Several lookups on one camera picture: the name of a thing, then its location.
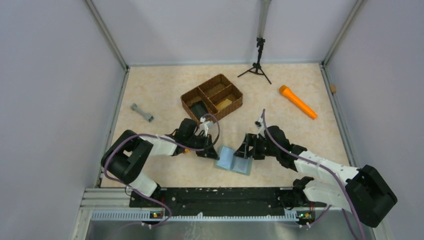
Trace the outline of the green card holder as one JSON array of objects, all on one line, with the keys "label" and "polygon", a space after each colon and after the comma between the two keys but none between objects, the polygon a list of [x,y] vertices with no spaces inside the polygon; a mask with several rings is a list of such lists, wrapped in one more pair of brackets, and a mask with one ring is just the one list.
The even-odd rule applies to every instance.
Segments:
[{"label": "green card holder", "polygon": [[220,146],[218,151],[219,159],[215,161],[214,167],[236,174],[249,176],[251,174],[253,159],[238,157],[235,156],[234,153],[234,149],[224,145]]}]

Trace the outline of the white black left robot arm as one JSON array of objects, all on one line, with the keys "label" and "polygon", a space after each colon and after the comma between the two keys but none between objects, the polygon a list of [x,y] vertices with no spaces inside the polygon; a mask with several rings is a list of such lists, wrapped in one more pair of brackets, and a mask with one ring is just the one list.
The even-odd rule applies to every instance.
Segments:
[{"label": "white black left robot arm", "polygon": [[200,124],[185,118],[180,126],[166,135],[137,134],[128,129],[113,143],[101,159],[101,166],[111,179],[141,193],[141,200],[149,207],[160,202],[159,185],[143,173],[151,156],[178,156],[193,151],[198,157],[217,160],[216,139],[209,128],[212,120],[201,117]]}]

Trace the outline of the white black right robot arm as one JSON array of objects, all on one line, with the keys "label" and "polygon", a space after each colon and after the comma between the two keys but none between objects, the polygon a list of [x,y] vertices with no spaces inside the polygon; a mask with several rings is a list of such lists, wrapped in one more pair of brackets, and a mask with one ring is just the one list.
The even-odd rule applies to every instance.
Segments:
[{"label": "white black right robot arm", "polygon": [[274,157],[282,167],[305,175],[293,182],[293,200],[297,205],[332,205],[352,213],[368,227],[377,227],[398,203],[375,167],[354,167],[320,157],[291,143],[276,125],[257,134],[247,133],[234,156],[253,160]]}]

